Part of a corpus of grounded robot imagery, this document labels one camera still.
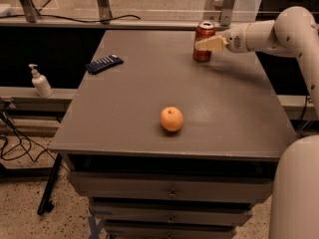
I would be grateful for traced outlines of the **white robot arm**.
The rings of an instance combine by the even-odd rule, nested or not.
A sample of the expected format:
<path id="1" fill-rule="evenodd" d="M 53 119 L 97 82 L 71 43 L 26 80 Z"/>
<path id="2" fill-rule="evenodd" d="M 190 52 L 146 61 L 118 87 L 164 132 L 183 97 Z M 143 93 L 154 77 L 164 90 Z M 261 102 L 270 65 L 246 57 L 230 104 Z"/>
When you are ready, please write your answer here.
<path id="1" fill-rule="evenodd" d="M 306 95 L 319 116 L 319 37 L 306 8 L 289 7 L 276 19 L 236 24 L 195 40 L 199 51 L 258 52 L 288 57 L 293 69 L 272 78 L 278 94 Z M 269 239 L 319 239 L 319 135 L 304 136 L 281 155 L 274 177 Z"/>

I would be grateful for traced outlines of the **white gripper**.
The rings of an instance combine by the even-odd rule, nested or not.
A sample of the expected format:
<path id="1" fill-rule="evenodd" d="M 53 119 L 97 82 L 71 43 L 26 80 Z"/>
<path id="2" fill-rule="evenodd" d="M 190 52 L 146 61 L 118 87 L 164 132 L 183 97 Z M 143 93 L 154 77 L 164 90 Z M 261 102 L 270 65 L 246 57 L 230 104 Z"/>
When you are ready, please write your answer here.
<path id="1" fill-rule="evenodd" d="M 201 39 L 194 46 L 198 51 L 219 52 L 225 47 L 232 53 L 247 53 L 247 29 L 249 23 L 231 26 L 215 36 Z"/>

